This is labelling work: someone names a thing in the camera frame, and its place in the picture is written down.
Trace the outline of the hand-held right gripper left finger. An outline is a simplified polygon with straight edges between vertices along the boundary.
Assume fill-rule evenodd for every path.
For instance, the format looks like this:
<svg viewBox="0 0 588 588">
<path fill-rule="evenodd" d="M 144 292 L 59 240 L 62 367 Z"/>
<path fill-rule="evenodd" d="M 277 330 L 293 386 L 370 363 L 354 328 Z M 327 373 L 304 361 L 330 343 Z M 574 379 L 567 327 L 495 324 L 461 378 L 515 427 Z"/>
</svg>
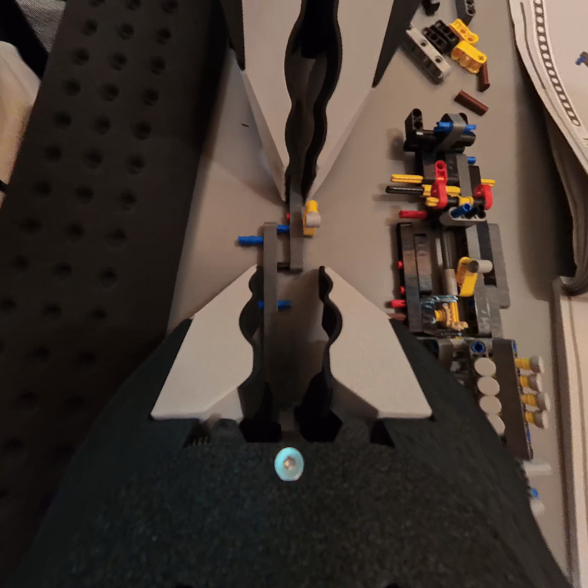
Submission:
<svg viewBox="0 0 588 588">
<path fill-rule="evenodd" d="M 190 321 L 165 383 L 151 409 L 154 420 L 253 417 L 263 397 L 259 348 L 240 325 L 246 304 L 257 304 L 251 266 Z"/>
</svg>

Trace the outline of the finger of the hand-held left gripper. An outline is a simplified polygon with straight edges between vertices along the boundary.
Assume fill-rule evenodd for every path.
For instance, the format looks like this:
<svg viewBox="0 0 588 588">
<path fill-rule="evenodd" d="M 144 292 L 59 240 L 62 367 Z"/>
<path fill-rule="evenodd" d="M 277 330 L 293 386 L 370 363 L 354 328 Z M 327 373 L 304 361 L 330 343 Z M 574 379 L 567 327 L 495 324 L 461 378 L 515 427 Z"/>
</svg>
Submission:
<svg viewBox="0 0 588 588">
<path fill-rule="evenodd" d="M 286 200 L 289 153 L 285 128 L 291 98 L 285 77 L 286 49 L 300 15 L 299 1 L 242 1 L 246 95 L 268 171 Z"/>
<path fill-rule="evenodd" d="M 326 136 L 306 194 L 317 193 L 355 126 L 371 91 L 394 1 L 336 1 L 338 73 L 325 107 Z"/>
</svg>

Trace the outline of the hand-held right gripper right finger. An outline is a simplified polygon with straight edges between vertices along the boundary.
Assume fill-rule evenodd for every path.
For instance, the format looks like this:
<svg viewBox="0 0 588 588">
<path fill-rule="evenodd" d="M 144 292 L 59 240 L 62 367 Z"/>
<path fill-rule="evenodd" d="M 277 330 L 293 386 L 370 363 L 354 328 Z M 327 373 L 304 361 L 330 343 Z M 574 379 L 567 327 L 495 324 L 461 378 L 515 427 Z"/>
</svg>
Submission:
<svg viewBox="0 0 588 588">
<path fill-rule="evenodd" d="M 319 269 L 323 370 L 330 409 L 342 420 L 419 419 L 432 415 L 388 315 L 332 268 Z"/>
</svg>

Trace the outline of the grey lego beam yellow piece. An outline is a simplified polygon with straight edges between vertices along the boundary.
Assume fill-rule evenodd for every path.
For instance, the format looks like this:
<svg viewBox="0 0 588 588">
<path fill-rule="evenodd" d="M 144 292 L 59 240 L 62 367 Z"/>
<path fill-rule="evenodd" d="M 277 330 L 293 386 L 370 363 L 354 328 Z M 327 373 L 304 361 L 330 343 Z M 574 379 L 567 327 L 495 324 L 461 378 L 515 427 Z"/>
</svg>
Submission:
<svg viewBox="0 0 588 588">
<path fill-rule="evenodd" d="M 315 236 L 322 223 L 318 203 L 312 199 L 304 199 L 300 181 L 286 175 L 285 195 L 287 206 L 287 224 L 278 232 L 289 236 L 289 261 L 277 263 L 277 270 L 298 274 L 303 271 L 305 239 Z"/>
</svg>

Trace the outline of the light grey lego beam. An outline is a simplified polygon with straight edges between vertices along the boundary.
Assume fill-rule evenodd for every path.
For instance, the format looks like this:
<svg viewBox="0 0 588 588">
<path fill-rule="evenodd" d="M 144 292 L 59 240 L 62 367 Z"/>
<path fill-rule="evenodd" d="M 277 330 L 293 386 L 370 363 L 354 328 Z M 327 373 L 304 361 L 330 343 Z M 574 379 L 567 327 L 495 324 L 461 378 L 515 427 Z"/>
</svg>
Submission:
<svg viewBox="0 0 588 588">
<path fill-rule="evenodd" d="M 445 57 L 413 26 L 406 30 L 401 48 L 432 84 L 443 84 L 450 75 L 451 66 Z"/>
</svg>

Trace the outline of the black lego connector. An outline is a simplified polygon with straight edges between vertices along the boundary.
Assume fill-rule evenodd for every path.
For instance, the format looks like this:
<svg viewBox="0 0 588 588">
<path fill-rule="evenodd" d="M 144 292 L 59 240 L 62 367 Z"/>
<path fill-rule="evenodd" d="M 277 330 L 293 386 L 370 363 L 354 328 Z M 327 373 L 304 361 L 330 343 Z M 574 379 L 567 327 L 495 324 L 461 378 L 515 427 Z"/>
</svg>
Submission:
<svg viewBox="0 0 588 588">
<path fill-rule="evenodd" d="M 461 41 L 455 31 L 441 19 L 424 27 L 422 34 L 442 55 L 451 54 L 453 48 Z"/>
</svg>

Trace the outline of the yellow lego connector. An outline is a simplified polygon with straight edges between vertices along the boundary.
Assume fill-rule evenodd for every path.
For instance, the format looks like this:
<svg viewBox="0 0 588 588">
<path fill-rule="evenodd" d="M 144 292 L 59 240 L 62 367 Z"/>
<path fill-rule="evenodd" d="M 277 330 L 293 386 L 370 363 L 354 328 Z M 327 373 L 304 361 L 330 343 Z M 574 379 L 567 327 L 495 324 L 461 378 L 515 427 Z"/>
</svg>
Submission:
<svg viewBox="0 0 588 588">
<path fill-rule="evenodd" d="M 488 62 L 488 56 L 477 48 L 479 36 L 461 19 L 454 20 L 449 24 L 449 28 L 458 37 L 458 43 L 450 53 L 452 60 L 459 63 L 464 70 L 477 75 Z"/>
</svg>

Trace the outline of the partly built lego chassis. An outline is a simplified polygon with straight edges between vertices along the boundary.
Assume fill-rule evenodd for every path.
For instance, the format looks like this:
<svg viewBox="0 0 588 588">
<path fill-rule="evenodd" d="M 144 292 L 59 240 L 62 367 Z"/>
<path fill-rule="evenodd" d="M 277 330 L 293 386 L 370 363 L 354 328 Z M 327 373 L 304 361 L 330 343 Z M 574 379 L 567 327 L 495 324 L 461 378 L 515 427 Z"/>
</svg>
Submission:
<svg viewBox="0 0 588 588">
<path fill-rule="evenodd" d="M 545 505 L 529 481 L 536 464 L 531 432 L 549 424 L 545 363 L 520 355 L 503 334 L 511 296 L 499 226 L 488 220 L 495 181 L 483 179 L 467 153 L 475 141 L 465 112 L 444 114 L 431 128 L 419 108 L 408 113 L 402 149 L 414 172 L 393 174 L 386 194 L 419 203 L 398 212 L 399 286 L 387 307 L 481 409 L 522 467 L 537 516 Z"/>
</svg>

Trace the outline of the black dimpled mat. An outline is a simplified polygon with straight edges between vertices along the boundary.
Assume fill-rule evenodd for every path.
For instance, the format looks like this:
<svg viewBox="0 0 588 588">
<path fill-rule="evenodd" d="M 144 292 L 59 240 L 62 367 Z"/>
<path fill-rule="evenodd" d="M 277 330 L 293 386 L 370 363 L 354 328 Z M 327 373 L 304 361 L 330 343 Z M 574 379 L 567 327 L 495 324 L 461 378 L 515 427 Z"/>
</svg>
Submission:
<svg viewBox="0 0 588 588">
<path fill-rule="evenodd" d="M 220 1 L 68 1 L 1 207 L 1 583 L 163 339 L 228 33 Z"/>
</svg>

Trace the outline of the open instruction booklet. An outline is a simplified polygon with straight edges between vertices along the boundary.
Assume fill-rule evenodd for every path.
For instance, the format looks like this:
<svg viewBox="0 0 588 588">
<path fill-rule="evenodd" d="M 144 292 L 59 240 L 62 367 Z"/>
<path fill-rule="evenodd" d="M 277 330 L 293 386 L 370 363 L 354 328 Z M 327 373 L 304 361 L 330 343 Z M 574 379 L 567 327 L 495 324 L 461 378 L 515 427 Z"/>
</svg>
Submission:
<svg viewBox="0 0 588 588">
<path fill-rule="evenodd" d="M 509 5 L 571 214 L 576 270 L 553 285 L 555 337 L 568 569 L 574 587 L 587 587 L 587 1 Z"/>
</svg>

